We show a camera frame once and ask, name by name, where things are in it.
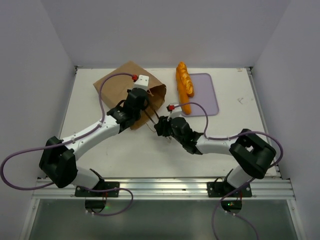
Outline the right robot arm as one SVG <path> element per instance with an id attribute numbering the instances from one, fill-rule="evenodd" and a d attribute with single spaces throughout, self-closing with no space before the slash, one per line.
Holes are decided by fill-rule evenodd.
<path id="1" fill-rule="evenodd" d="M 276 150 L 249 129 L 243 129 L 234 139 L 217 137 L 213 140 L 202 132 L 192 130 L 185 118 L 168 116 L 161 116 L 154 128 L 158 136 L 172 137 L 190 154 L 232 156 L 238 166 L 227 174 L 222 186 L 213 187 L 215 191 L 231 197 L 252 178 L 263 179 L 276 156 Z"/>

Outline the orange fake bread loaf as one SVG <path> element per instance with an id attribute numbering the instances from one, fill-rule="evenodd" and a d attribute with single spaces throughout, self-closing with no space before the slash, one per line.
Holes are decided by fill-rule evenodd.
<path id="1" fill-rule="evenodd" d="M 194 85 L 188 72 L 187 65 L 183 61 L 176 67 L 176 78 L 182 82 L 187 96 L 193 98 L 195 95 Z"/>

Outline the orange fake baguette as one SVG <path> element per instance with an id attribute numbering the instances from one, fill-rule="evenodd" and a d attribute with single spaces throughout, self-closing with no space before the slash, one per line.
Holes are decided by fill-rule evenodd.
<path id="1" fill-rule="evenodd" d="M 176 86 L 177 86 L 177 92 L 178 92 L 178 98 L 180 104 L 186 104 L 189 102 L 189 97 L 186 92 L 186 88 L 181 80 L 181 78 L 176 75 Z M 183 105 L 182 112 L 185 115 L 190 115 L 192 113 L 191 106 L 189 104 Z"/>

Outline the metal kitchen tongs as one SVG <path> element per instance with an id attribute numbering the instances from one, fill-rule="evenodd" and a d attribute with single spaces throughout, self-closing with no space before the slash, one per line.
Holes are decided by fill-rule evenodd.
<path id="1" fill-rule="evenodd" d="M 143 111 L 145 116 L 147 117 L 147 123 L 145 123 L 147 125 L 147 127 L 153 132 L 153 133 L 157 133 L 156 129 L 155 129 L 155 125 L 159 122 L 160 120 L 160 116 L 157 113 L 157 111 L 155 110 L 154 106 L 152 105 L 151 102 L 147 103 L 147 107 L 146 109 Z"/>

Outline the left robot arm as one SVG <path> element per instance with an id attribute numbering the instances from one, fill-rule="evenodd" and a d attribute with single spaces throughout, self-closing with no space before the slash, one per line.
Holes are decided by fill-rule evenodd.
<path id="1" fill-rule="evenodd" d="M 120 134 L 141 118 L 150 101 L 142 88 L 129 89 L 121 100 L 97 123 L 65 139 L 51 137 L 45 145 L 39 167 L 58 187 L 74 185 L 86 189 L 92 196 L 103 193 L 102 177 L 92 169 L 77 166 L 77 161 L 102 141 Z"/>

